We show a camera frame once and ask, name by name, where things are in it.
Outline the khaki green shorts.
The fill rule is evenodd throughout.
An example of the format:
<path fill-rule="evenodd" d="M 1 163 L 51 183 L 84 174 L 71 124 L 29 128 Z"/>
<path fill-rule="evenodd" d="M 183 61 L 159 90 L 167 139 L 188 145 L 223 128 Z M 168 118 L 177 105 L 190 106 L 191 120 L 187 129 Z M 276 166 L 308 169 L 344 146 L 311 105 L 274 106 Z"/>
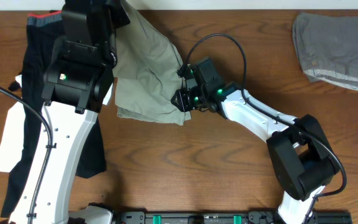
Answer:
<path fill-rule="evenodd" d="M 182 80 L 177 48 L 127 1 L 130 23 L 116 31 L 115 104 L 120 118 L 182 126 L 191 118 L 171 103 Z"/>

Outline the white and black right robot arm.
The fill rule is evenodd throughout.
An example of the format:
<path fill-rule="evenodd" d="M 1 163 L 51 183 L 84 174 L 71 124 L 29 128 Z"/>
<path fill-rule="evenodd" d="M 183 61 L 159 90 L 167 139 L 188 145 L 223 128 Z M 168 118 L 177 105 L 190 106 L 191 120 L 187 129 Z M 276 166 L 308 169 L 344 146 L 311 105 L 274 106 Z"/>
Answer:
<path fill-rule="evenodd" d="M 313 207 L 328 194 L 324 188 L 337 174 L 347 184 L 341 161 L 333 153 L 318 120 L 283 114 L 256 100 L 247 90 L 231 83 L 196 83 L 178 89 L 171 102 L 181 112 L 208 110 L 238 123 L 263 140 L 275 176 L 284 190 L 278 218 L 284 223 L 312 223 Z"/>

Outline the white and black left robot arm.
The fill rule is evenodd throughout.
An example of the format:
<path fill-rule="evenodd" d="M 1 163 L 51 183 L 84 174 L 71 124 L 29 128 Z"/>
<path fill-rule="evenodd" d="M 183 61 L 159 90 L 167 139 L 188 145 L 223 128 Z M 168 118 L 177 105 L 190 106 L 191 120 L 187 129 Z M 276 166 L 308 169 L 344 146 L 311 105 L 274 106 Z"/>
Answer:
<path fill-rule="evenodd" d="M 65 33 L 43 77 L 44 127 L 10 223 L 113 221 L 100 204 L 75 212 L 68 206 L 83 146 L 114 81 L 116 29 L 130 20 L 120 1 L 67 1 L 62 22 Z"/>

